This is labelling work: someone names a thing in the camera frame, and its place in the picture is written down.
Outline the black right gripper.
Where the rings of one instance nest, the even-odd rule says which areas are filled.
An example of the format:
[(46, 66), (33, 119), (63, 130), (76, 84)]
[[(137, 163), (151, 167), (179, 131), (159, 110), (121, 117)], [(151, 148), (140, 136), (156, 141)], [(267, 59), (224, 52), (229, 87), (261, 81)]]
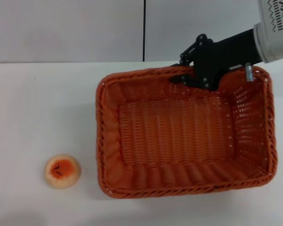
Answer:
[(253, 29), (230, 38), (213, 42), (200, 34), (196, 41), (180, 54), (180, 66), (193, 62), (194, 74), (180, 74), (169, 78), (173, 84), (215, 91), (224, 74), (237, 65), (245, 66), (262, 62), (258, 53)]

